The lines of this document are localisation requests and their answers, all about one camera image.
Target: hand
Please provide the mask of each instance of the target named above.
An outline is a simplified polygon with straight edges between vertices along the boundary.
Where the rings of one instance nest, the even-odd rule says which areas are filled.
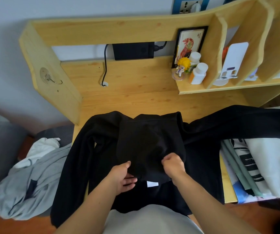
[[[128,167],[130,167],[130,165],[131,162],[128,161],[121,165],[114,166],[106,176],[106,179],[110,180],[111,184],[115,184],[117,188],[116,195],[119,195],[122,192],[129,191],[135,187],[137,178],[127,173],[127,169]]]
[[[163,160],[161,160],[161,164],[164,167],[165,173],[172,179],[172,181],[174,181],[179,175],[186,174],[184,163],[175,153],[166,155]]]

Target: person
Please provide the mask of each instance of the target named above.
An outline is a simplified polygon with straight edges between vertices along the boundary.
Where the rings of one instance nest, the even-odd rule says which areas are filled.
[[[185,172],[184,164],[177,154],[168,154],[161,163],[205,234],[259,233],[230,213],[194,181]],[[130,165],[128,161],[114,166],[55,234],[203,233],[187,216],[161,205],[151,204],[125,214],[111,210],[115,197],[136,185],[137,178],[127,173]]]

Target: white wall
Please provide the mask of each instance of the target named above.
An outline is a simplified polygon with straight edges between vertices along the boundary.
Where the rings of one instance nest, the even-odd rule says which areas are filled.
[[[210,0],[207,9],[223,2]],[[173,0],[0,0],[0,114],[32,133],[69,123],[33,89],[18,44],[28,19],[164,15],[171,14],[172,3]],[[102,57],[103,46],[95,48],[98,49],[95,53],[91,46],[55,47],[54,50],[60,60]]]

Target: black cable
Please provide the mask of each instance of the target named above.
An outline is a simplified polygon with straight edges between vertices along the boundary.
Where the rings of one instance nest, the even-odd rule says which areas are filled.
[[[107,67],[106,67],[106,49],[107,49],[107,45],[105,45],[105,48],[104,48],[104,64],[105,64],[105,73],[103,75],[103,79],[102,79],[102,82],[101,82],[101,85],[102,86],[106,86],[106,85],[103,85],[103,81],[104,81],[104,78],[105,78],[105,75],[106,75],[106,72],[107,72]]]
[[[167,44],[167,41],[165,41],[163,46],[158,46],[158,45],[154,45],[154,52],[163,49]]]

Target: reddish-brown floor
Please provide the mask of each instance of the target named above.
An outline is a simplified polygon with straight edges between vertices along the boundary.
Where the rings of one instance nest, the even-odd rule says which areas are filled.
[[[262,234],[272,234],[273,225],[280,220],[280,211],[260,207],[258,203],[226,204],[226,207]],[[27,221],[0,218],[0,234],[51,234],[54,231],[49,217],[35,217]]]

